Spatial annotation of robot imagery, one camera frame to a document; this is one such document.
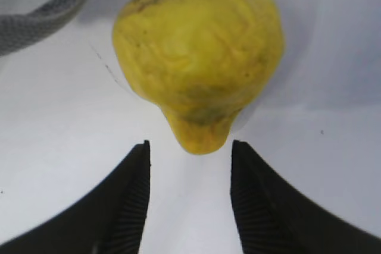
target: gray hose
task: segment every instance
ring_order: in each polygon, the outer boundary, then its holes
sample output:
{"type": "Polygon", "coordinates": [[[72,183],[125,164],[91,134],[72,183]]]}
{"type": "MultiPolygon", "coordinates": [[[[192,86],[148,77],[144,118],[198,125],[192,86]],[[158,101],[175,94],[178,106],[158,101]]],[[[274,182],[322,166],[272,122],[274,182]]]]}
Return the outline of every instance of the gray hose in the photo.
{"type": "Polygon", "coordinates": [[[26,48],[68,23],[85,0],[49,0],[21,15],[0,15],[0,57],[26,48]]]}

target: white backdrop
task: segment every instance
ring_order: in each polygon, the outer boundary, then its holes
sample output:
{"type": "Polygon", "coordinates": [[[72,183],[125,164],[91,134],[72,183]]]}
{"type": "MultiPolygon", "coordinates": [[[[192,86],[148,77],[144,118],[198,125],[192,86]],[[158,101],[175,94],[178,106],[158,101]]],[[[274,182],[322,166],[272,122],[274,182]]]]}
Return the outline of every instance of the white backdrop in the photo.
{"type": "MultiPolygon", "coordinates": [[[[0,0],[0,13],[46,0],[0,0]]],[[[0,243],[69,207],[137,143],[152,149],[141,254],[242,253],[233,139],[298,190],[381,236],[381,0],[276,0],[287,51],[218,152],[193,156],[131,92],[111,44],[128,0],[88,0],[58,33],[0,58],[0,243]]]]}

